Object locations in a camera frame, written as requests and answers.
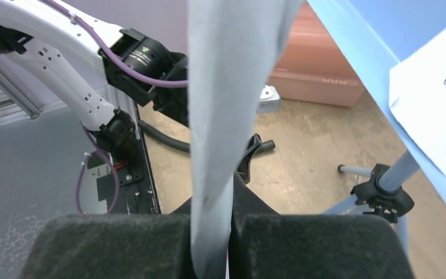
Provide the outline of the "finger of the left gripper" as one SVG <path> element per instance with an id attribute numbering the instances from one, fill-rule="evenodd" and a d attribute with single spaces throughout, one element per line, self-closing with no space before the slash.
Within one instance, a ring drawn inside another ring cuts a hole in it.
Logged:
<path id="1" fill-rule="evenodd" d="M 254 155 L 262 150 L 263 141 L 259 134 L 254 134 L 247 142 L 244 155 L 238 165 L 237 173 L 245 184 L 250 182 L 250 163 Z"/>

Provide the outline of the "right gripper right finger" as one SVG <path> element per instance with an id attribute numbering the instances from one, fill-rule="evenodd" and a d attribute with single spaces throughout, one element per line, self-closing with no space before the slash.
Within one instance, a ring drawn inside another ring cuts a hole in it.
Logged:
<path id="1" fill-rule="evenodd" d="M 377 216 L 278 214 L 233 177 L 230 278 L 414 278 Z"/>

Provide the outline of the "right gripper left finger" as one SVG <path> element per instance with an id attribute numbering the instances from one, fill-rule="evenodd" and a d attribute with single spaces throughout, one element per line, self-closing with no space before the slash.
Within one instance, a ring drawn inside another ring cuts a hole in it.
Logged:
<path id="1" fill-rule="evenodd" d="M 186 201 L 170 214 L 55 218 L 19 278 L 194 278 L 189 212 Z"/>

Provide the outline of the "blue music stand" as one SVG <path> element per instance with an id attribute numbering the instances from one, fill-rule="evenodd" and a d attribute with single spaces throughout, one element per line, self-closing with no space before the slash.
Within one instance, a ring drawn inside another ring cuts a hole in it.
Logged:
<path id="1" fill-rule="evenodd" d="M 446 204 L 446 178 L 410 139 L 389 108 L 389 71 L 446 27 L 446 1 L 310 1 L 406 151 L 383 186 L 392 189 L 418 170 Z"/>

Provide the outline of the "sheet music top page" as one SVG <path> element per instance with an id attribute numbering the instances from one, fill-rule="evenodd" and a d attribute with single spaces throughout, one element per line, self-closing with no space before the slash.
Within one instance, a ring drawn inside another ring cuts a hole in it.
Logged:
<path id="1" fill-rule="evenodd" d="M 389 107 L 446 177 L 446 28 L 390 70 Z"/>

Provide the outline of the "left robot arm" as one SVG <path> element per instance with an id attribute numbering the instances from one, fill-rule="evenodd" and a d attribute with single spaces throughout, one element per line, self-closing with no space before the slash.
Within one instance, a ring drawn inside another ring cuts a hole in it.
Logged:
<path id="1" fill-rule="evenodd" d="M 73 63 L 91 69 L 137 105 L 152 103 L 188 125 L 185 54 L 62 1 L 0 1 L 0 55 L 45 84 L 116 160 L 135 155 L 135 122 L 96 93 Z"/>

